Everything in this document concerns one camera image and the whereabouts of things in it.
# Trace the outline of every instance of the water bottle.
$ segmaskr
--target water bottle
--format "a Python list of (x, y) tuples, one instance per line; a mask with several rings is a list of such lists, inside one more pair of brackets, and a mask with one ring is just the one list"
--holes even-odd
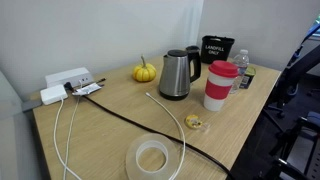
[(233, 58), (233, 64), (238, 66), (238, 77), (233, 82), (230, 93), (235, 93), (239, 89), (242, 79), (249, 65), (248, 50), (241, 49), (240, 53)]

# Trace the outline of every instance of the silver kettle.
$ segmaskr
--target silver kettle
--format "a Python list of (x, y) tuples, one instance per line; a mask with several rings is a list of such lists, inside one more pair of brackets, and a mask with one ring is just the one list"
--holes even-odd
[[(190, 83), (201, 74), (199, 48), (189, 46), (186, 51), (170, 50), (163, 56), (163, 69), (160, 78), (160, 95), (169, 100), (182, 100), (190, 91)], [(191, 76), (190, 63), (194, 73)]]

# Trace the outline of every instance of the white cable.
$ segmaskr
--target white cable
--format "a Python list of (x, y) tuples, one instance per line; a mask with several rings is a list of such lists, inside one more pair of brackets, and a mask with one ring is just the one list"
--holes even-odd
[(62, 109), (63, 106), (63, 98), (61, 97), (61, 105), (60, 108), (58, 110), (57, 116), (56, 116), (56, 121), (55, 121), (55, 125), (54, 125), (54, 130), (53, 130), (53, 143), (54, 143), (54, 147), (57, 153), (57, 156), (59, 158), (60, 163), (74, 176), (76, 177), (78, 180), (81, 180), (81, 178), (75, 173), (73, 172), (62, 160), (58, 146), (57, 146), (57, 140), (56, 140), (56, 131), (57, 131), (57, 125), (58, 125), (58, 119), (59, 119), (59, 115), (60, 115), (60, 111)]
[(77, 108), (78, 108), (78, 105), (79, 105), (79, 100), (80, 100), (80, 96), (78, 96), (78, 100), (77, 100), (77, 104), (76, 104), (76, 107), (74, 108), (74, 111), (73, 111), (73, 114), (72, 114), (72, 118), (71, 118), (71, 122), (70, 122), (70, 126), (69, 126), (69, 134), (68, 134), (68, 140), (67, 140), (67, 145), (66, 145), (66, 158), (64, 160), (65, 162), (65, 167), (64, 167), (64, 172), (63, 172), (63, 180), (66, 179), (66, 173), (67, 173), (67, 166), (68, 166), (68, 156), (69, 156), (69, 143), (70, 143), (70, 137), (71, 137), (71, 132), (72, 132), (72, 126), (73, 126), (73, 121), (74, 121), (74, 117), (75, 117), (75, 114), (76, 114), (76, 111), (77, 111)]
[(184, 132), (183, 132), (183, 129), (179, 123), (179, 121), (173, 116), (173, 114), (164, 106), (162, 105), (158, 100), (156, 100), (154, 97), (151, 96), (151, 94), (149, 94), (148, 92), (146, 92), (146, 95), (148, 97), (150, 97), (152, 100), (154, 100), (157, 104), (159, 104), (171, 117), (172, 119), (175, 121), (175, 123), (178, 125), (179, 127), (179, 130), (180, 130), (180, 134), (182, 136), (182, 141), (183, 141), (183, 150), (182, 150), (182, 154), (181, 154), (181, 160), (180, 160), (180, 164), (178, 166), (178, 169), (173, 173), (173, 175), (170, 177), (169, 180), (173, 180), (177, 177), (181, 167), (182, 167), (182, 163), (184, 161), (184, 155), (185, 155), (185, 152), (186, 152), (186, 139), (185, 139), (185, 136), (184, 136)]

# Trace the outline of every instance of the roll of tape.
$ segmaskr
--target roll of tape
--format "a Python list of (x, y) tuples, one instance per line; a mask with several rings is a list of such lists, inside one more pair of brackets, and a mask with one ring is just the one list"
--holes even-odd
[[(156, 148), (162, 151), (166, 161), (156, 171), (146, 171), (139, 165), (139, 157), (148, 148)], [(160, 134), (145, 134), (130, 145), (126, 156), (126, 170), (129, 179), (169, 179), (178, 167), (179, 157), (174, 144)]]

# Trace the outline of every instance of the white lid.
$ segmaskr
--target white lid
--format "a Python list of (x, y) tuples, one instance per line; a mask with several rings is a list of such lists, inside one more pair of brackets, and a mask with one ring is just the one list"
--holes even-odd
[(248, 50), (246, 50), (246, 49), (241, 49), (241, 50), (240, 50), (240, 54), (245, 54), (245, 55), (247, 55), (247, 54), (248, 54)]

